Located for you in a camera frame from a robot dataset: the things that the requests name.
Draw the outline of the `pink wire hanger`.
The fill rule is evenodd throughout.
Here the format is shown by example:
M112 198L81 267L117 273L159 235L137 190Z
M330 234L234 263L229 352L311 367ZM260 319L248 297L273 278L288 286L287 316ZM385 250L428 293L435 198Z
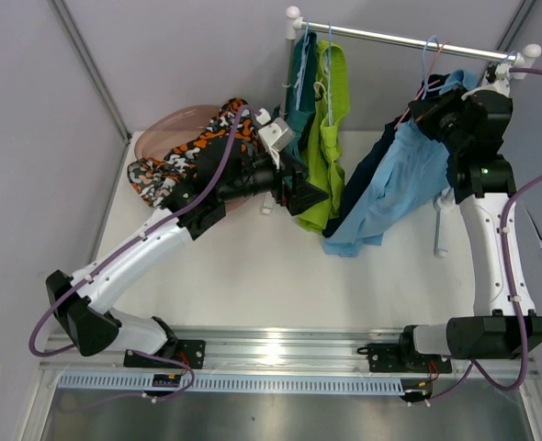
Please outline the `pink wire hanger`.
M427 45L424 45L423 46L423 56L422 56L422 68L423 68L423 80L422 80L422 85L421 87L418 89L418 92L415 96L414 99L421 99L421 98L424 98L429 90L429 78L430 78L430 75L432 74L433 72L433 69L435 68L436 64L437 64L437 61L442 53L442 49L450 43L449 40L445 41L444 43L440 43L437 36L431 36L427 41L426 43L430 43L430 42L433 42L436 44L436 52L435 52L435 55L434 55L434 58L432 59L432 61L430 62L430 65L429 66L426 66L426 49L427 49Z

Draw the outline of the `blue wire hanger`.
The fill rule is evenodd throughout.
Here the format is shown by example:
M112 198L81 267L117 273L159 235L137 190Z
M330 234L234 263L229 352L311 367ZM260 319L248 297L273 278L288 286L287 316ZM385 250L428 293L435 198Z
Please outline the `blue wire hanger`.
M500 64L509 64L517 66L520 62L521 55L518 51L510 51L501 61Z

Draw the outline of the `orange camouflage shorts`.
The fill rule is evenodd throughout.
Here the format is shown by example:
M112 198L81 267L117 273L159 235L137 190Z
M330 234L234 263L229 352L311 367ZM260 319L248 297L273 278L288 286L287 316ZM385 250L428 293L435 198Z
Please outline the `orange camouflage shorts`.
M220 109L186 107L159 120L136 141L136 160L127 167L132 188L151 208L182 184L202 191L213 177L240 107L235 97Z

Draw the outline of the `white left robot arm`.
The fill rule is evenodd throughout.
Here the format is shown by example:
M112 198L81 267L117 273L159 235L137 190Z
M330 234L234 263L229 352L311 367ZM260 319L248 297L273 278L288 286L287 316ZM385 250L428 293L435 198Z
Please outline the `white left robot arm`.
M175 332L156 316L143 319L115 310L124 291L161 258L193 243L221 221L229 201L269 192L298 216L328 198L324 190L305 181L303 164L286 153L277 158L258 156L249 169L227 173L231 156L241 149L234 133L209 138L200 150L214 154L216 168L208 183L180 184L112 254L70 276L57 270L47 277L49 313L81 356L116 348L146 357L156 367L169 366L176 356Z

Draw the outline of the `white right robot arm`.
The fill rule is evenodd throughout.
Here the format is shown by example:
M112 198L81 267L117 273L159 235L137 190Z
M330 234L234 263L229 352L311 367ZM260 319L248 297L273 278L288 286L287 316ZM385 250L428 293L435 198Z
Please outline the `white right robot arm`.
M542 343L542 316L518 252L514 171L500 153L513 101L490 89L459 87L414 100L409 110L420 132L448 152L446 176L468 233L475 288L472 315L406 326L398 363L414 371L430 356L527 359Z

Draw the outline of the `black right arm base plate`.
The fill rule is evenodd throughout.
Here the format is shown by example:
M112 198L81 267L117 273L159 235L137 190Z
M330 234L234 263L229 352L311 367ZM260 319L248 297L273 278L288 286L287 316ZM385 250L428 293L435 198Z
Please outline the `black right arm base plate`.
M406 350L400 344L366 344L356 353L367 359L373 373L450 374L452 364L438 355L424 355Z

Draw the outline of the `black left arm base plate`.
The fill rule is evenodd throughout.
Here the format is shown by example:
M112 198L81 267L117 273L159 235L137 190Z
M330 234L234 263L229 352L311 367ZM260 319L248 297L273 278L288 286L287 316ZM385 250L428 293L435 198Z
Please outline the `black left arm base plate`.
M175 345L167 343L155 356L183 363L192 369L202 369L207 343L204 340L178 340ZM125 368L173 368L171 363L140 356L128 350L124 356Z

